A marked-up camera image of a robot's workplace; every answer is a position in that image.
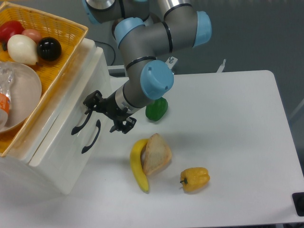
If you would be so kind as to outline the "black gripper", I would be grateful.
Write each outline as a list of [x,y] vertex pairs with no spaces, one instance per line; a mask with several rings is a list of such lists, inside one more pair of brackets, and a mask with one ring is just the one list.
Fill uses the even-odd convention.
[[87,107],[85,114],[93,111],[103,113],[113,120],[114,125],[110,129],[111,133],[114,131],[128,133],[134,128],[137,120],[130,117],[131,114],[124,111],[124,108],[121,109],[118,106],[115,95],[116,92],[104,98],[99,90],[92,92],[83,101],[83,104]]

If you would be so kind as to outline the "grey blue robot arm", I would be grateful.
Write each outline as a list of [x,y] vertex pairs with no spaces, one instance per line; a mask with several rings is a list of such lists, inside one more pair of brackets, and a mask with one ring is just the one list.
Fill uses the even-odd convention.
[[102,113],[113,121],[112,131],[128,133],[136,123],[133,114],[172,88],[174,74],[158,59],[160,55],[194,48],[211,38],[209,16],[196,11],[190,1],[160,0],[158,5],[163,20],[146,25],[150,17],[147,0],[83,1],[92,22],[118,20],[114,38],[129,79],[108,98],[95,91],[84,102],[89,112]]

